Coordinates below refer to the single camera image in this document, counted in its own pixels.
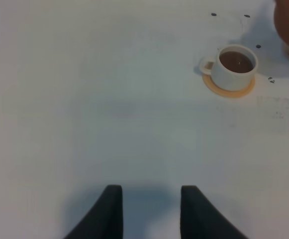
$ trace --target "white cup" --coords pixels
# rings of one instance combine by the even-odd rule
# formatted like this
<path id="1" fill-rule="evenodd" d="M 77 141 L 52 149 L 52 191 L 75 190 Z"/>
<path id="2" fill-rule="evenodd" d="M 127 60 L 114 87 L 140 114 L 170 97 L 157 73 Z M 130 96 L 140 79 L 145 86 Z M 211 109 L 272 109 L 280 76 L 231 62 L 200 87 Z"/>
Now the white cup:
<path id="1" fill-rule="evenodd" d="M 228 70 L 220 62 L 219 57 L 223 53 L 234 51 L 247 56 L 253 64 L 253 69 L 247 73 L 236 73 Z M 206 65 L 213 63 L 211 69 L 207 69 Z M 219 87 L 227 91 L 240 91 L 249 86 L 251 80 L 255 76 L 258 69 L 258 59 L 255 53 L 242 45 L 232 44 L 219 49 L 216 57 L 205 57 L 199 65 L 200 71 L 206 75 L 210 75 L 213 82 Z"/>

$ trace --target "white table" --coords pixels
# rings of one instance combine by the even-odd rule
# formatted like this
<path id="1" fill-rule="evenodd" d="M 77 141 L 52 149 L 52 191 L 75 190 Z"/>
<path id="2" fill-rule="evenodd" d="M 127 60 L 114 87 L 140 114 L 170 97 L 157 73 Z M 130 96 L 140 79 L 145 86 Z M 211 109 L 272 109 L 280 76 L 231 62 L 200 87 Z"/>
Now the white table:
<path id="1" fill-rule="evenodd" d="M 107 184 L 124 189 L 125 239 L 179 239 L 187 184 L 249 238 L 289 239 L 289 61 L 273 10 L 0 0 L 0 239 L 62 238 Z M 241 99 L 194 72 L 230 42 L 261 64 Z"/>

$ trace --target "black object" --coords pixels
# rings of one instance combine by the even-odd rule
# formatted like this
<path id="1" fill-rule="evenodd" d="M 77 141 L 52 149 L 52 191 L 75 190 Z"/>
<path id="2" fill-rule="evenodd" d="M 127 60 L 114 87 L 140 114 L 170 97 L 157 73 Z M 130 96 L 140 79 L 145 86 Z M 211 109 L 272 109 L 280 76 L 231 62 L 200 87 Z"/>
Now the black object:
<path id="1" fill-rule="evenodd" d="M 196 186 L 181 190 L 182 239 L 246 239 Z M 122 187 L 109 185 L 65 239 L 122 239 Z"/>
<path id="2" fill-rule="evenodd" d="M 122 187 L 109 185 L 65 239 L 122 239 Z"/>
<path id="3" fill-rule="evenodd" d="M 245 239 L 196 186 L 181 190 L 182 239 Z"/>

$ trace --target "cup handle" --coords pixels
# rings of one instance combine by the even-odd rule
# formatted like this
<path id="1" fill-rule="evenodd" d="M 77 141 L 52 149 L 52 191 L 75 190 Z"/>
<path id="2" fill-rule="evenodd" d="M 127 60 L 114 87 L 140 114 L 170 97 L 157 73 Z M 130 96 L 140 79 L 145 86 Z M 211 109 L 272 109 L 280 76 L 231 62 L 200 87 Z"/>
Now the cup handle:
<path id="1" fill-rule="evenodd" d="M 215 58 L 214 57 L 204 57 L 199 64 L 199 70 L 202 71 L 206 75 L 211 74 L 211 69 L 205 68 L 205 66 L 208 63 L 215 63 Z"/>

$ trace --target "coffee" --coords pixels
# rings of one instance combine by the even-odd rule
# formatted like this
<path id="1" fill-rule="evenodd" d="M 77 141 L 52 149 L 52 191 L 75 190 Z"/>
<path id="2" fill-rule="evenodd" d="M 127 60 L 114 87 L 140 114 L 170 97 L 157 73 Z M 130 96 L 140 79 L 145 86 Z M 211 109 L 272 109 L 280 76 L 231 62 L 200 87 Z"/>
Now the coffee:
<path id="1" fill-rule="evenodd" d="M 236 73 L 247 73 L 254 68 L 247 56 L 236 51 L 221 54 L 219 60 L 225 68 Z"/>

